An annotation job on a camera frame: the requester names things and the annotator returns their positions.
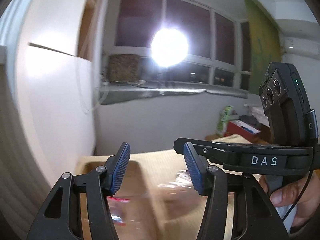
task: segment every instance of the window sill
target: window sill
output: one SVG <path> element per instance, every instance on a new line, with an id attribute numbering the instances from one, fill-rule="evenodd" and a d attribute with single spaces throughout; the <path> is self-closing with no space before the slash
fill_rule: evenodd
<path id="1" fill-rule="evenodd" d="M 175 88 L 169 83 L 168 88 L 158 87 L 157 82 L 147 82 L 144 85 L 126 82 L 113 82 L 100 88 L 100 98 L 105 98 L 101 105 L 112 105 L 121 102 L 127 102 L 142 98 L 154 98 L 160 96 L 187 96 L 200 93 L 209 93 L 214 95 L 247 98 L 248 92 L 241 89 L 231 87 L 199 84 L 199 83 L 183 83 L 174 82 Z"/>

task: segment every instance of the human hand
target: human hand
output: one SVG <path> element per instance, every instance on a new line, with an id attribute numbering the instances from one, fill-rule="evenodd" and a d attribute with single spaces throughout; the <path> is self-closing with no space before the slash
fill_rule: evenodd
<path id="1" fill-rule="evenodd" d="M 270 200 L 275 207 L 282 207 L 293 204 L 299 196 L 307 177 L 300 179 L 296 182 L 288 184 L 281 189 L 272 193 Z M 263 190 L 267 193 L 268 186 L 265 180 L 265 176 L 261 176 L 259 183 Z M 292 227 L 302 226 L 307 222 L 316 212 L 320 204 L 320 180 L 316 173 L 312 174 L 308 187 L 303 193 L 297 204 L 297 213 L 293 220 Z"/>

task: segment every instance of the camera lens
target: camera lens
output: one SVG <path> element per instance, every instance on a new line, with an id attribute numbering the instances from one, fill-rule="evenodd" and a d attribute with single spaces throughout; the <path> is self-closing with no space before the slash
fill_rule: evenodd
<path id="1" fill-rule="evenodd" d="M 273 98 L 273 93 L 272 93 L 272 90 L 270 87 L 267 88 L 267 99 L 268 99 L 270 105 L 272 105 L 274 98 Z"/>
<path id="2" fill-rule="evenodd" d="M 267 100 L 266 100 L 265 96 L 262 97 L 262 104 L 263 104 L 264 108 L 267 108 Z"/>
<path id="3" fill-rule="evenodd" d="M 279 96 L 281 93 L 281 87 L 279 81 L 276 78 L 273 80 L 273 87 L 275 88 L 276 94 Z"/>

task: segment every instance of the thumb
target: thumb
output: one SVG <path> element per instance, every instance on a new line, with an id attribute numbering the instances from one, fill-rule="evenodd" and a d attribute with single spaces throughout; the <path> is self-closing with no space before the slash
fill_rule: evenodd
<path id="1" fill-rule="evenodd" d="M 307 177 L 304 177 L 303 179 L 290 183 L 283 188 L 276 190 L 270 197 L 271 202 L 275 207 L 282 207 L 293 204 L 302 191 L 306 181 Z M 305 193 L 300 198 L 299 203 L 308 201 L 312 197 L 309 194 L 311 192 L 308 191 L 309 190 L 307 188 Z"/>

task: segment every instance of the bright light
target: bright light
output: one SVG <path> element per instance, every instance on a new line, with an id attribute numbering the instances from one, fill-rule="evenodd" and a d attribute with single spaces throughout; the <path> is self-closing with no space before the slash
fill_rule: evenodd
<path id="1" fill-rule="evenodd" d="M 153 37 L 151 56 L 161 67 L 170 67 L 180 63 L 187 53 L 187 38 L 178 30 L 161 29 Z"/>

